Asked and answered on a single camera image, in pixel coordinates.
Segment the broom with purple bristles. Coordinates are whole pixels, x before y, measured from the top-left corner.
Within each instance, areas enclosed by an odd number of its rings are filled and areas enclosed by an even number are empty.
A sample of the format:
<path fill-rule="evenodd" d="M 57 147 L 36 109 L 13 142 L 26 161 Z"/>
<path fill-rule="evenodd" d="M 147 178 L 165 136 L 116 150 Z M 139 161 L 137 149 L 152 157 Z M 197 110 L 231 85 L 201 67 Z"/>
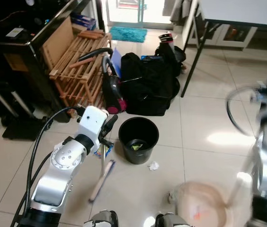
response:
<path fill-rule="evenodd" d="M 88 198 L 89 203 L 94 203 L 96 201 L 101 189 L 103 188 L 103 185 L 106 183 L 108 176 L 110 175 L 112 169 L 114 168 L 116 164 L 115 160 L 108 159 L 107 157 L 104 157 L 104 156 L 100 158 L 100 162 L 101 162 L 100 175 L 97 180 L 97 183 L 94 186 L 94 189 L 91 192 L 90 197 Z"/>

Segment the pink dustpan with metal handle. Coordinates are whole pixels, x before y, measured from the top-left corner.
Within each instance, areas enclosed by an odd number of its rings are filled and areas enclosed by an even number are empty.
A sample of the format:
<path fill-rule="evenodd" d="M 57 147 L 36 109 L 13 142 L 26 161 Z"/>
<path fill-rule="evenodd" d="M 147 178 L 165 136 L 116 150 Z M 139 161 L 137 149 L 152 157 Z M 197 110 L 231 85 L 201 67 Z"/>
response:
<path fill-rule="evenodd" d="M 246 227 L 252 216 L 251 143 L 183 146 L 177 214 L 194 227 Z"/>

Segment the black floor stand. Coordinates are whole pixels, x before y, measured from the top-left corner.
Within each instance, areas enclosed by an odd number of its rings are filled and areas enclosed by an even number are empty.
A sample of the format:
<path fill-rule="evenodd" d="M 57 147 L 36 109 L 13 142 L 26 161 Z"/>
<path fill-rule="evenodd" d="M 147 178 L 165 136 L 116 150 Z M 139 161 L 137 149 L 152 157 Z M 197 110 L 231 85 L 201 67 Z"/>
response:
<path fill-rule="evenodd" d="M 1 118 L 1 125 L 6 127 L 3 138 L 12 140 L 36 140 L 38 134 L 42 130 L 47 121 L 47 117 L 41 119 L 13 116 L 4 116 Z"/>

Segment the blue yellow snack packet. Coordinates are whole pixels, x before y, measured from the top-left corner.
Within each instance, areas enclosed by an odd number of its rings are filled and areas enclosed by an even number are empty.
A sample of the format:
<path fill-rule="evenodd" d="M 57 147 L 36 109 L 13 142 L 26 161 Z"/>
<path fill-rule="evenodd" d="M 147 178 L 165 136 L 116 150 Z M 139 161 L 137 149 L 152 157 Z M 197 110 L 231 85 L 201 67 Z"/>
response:
<path fill-rule="evenodd" d="M 113 146 L 101 145 L 97 151 L 94 152 L 94 155 L 98 158 L 102 158 L 102 156 L 107 157 L 109 153 L 112 151 Z"/>

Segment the black red vacuum cleaner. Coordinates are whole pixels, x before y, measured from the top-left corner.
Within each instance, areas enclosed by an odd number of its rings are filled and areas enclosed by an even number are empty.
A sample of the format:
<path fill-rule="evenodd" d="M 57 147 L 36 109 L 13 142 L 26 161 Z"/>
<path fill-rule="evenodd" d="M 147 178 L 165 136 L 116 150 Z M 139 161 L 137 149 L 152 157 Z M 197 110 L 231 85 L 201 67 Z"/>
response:
<path fill-rule="evenodd" d="M 79 57 L 77 63 L 101 56 L 100 72 L 105 109 L 109 114 L 120 114 L 125 112 L 127 105 L 120 92 L 120 78 L 111 61 L 112 54 L 113 50 L 109 47 L 97 48 Z"/>

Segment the blue flat sheet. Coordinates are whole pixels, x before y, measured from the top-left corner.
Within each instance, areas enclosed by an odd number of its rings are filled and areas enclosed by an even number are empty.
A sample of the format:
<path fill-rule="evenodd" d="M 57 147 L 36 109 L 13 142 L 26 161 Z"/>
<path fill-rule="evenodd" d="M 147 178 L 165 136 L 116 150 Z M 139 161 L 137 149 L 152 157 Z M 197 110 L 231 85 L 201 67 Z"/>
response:
<path fill-rule="evenodd" d="M 121 78 L 121 53 L 116 48 L 113 49 L 110 62 L 115 69 L 116 75 Z"/>

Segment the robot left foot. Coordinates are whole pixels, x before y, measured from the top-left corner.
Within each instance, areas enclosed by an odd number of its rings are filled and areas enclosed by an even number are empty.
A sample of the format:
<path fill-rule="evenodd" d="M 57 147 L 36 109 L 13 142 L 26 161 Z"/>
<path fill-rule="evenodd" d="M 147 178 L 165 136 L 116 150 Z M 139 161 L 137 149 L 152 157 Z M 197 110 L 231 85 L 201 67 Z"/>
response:
<path fill-rule="evenodd" d="M 118 216 L 114 210 L 101 210 L 82 227 L 119 227 Z"/>

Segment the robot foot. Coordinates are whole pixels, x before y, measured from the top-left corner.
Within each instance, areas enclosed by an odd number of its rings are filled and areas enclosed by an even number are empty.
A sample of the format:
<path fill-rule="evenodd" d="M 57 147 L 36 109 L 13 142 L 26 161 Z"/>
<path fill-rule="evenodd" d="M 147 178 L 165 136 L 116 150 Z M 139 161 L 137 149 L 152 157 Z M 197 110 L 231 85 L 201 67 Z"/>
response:
<path fill-rule="evenodd" d="M 82 227 L 119 227 L 118 216 L 114 210 L 101 210 Z"/>
<path fill-rule="evenodd" d="M 154 227 L 178 227 L 185 224 L 186 222 L 177 214 L 167 213 L 156 216 Z"/>

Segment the brown cardboard panel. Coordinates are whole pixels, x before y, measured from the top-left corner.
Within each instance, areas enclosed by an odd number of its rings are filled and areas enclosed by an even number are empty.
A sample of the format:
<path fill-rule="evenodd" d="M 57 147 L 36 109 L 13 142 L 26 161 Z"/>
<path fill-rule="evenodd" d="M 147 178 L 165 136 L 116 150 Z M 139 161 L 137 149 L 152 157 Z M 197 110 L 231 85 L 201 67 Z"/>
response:
<path fill-rule="evenodd" d="M 40 48 L 49 70 L 57 65 L 74 39 L 71 20 L 67 17 Z"/>

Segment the red black small item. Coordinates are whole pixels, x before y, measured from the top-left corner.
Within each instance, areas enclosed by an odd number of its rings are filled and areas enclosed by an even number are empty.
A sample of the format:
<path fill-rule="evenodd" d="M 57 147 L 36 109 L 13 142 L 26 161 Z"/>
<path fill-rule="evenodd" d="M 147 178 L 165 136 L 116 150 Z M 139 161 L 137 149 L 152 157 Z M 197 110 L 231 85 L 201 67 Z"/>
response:
<path fill-rule="evenodd" d="M 171 46 L 173 46 L 173 36 L 172 33 L 164 33 L 163 35 L 158 36 L 160 41 L 162 43 L 166 43 L 169 44 Z"/>

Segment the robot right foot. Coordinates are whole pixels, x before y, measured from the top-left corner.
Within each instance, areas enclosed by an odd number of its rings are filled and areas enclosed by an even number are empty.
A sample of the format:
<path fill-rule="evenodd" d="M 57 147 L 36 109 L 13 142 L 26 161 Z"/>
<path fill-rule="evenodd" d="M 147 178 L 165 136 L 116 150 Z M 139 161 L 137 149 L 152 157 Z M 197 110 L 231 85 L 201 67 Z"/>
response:
<path fill-rule="evenodd" d="M 185 224 L 186 222 L 177 214 L 167 213 L 156 216 L 154 227 L 178 227 Z"/>

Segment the blue cardboard box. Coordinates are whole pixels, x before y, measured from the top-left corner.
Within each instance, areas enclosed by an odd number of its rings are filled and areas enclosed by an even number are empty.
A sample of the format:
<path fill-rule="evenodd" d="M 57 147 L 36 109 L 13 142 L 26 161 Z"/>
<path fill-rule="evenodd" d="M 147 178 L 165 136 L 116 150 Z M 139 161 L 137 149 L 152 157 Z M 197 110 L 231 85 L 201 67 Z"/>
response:
<path fill-rule="evenodd" d="M 92 17 L 87 17 L 79 13 L 71 13 L 70 18 L 71 23 L 77 26 L 82 26 L 86 28 L 86 30 L 95 30 L 96 28 L 96 19 Z"/>

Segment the black glossy table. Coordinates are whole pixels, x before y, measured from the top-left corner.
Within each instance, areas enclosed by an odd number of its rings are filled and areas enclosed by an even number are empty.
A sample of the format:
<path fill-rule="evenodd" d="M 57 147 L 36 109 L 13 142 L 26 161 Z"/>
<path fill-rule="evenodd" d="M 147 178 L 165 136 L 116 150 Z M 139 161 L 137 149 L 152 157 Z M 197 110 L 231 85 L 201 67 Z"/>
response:
<path fill-rule="evenodd" d="M 23 63 L 24 95 L 50 112 L 65 107 L 49 79 L 41 46 L 71 13 L 88 9 L 104 29 L 102 0 L 0 0 L 0 54 L 14 54 Z"/>

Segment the white low cabinet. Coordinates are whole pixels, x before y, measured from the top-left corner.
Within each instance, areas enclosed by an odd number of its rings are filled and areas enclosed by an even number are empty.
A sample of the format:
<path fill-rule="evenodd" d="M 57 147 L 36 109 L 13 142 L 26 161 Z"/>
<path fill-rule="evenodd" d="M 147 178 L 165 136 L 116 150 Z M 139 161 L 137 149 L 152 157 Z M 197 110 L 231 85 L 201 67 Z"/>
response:
<path fill-rule="evenodd" d="M 208 33 L 205 45 L 246 48 L 256 31 L 253 26 L 223 24 Z"/>

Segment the white table with black legs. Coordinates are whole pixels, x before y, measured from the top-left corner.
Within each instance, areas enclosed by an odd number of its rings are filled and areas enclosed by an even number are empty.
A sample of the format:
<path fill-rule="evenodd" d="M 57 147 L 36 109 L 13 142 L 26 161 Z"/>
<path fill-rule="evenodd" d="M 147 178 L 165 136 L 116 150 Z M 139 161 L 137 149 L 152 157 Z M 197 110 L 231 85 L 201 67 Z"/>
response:
<path fill-rule="evenodd" d="M 201 15 L 201 24 L 196 24 L 196 16 Z M 210 27 L 201 29 L 201 25 L 214 23 L 216 27 L 226 25 L 251 26 L 267 28 L 267 0 L 192 0 L 185 26 L 182 28 L 182 44 L 186 48 L 190 35 L 196 33 L 198 41 L 196 56 L 188 69 L 186 82 L 181 89 L 180 97 L 184 97 L 188 85 L 205 43 Z"/>

